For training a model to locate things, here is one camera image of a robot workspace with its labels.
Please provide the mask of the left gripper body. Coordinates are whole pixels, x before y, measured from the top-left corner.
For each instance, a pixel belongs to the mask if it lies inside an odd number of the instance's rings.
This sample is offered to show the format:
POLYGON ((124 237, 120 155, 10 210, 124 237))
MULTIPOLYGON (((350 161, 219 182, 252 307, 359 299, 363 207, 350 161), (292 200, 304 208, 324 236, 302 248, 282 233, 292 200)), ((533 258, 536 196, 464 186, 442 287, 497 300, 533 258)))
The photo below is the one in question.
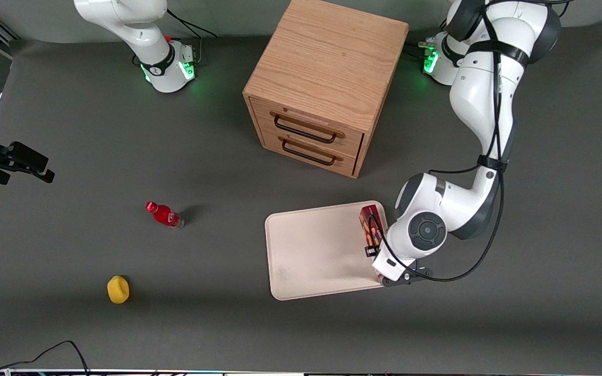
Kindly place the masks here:
POLYGON ((394 256, 388 249, 380 249, 373 260, 372 267, 377 274, 382 275, 389 280, 397 281, 408 271, 408 267, 416 259, 406 259, 402 256, 394 256))

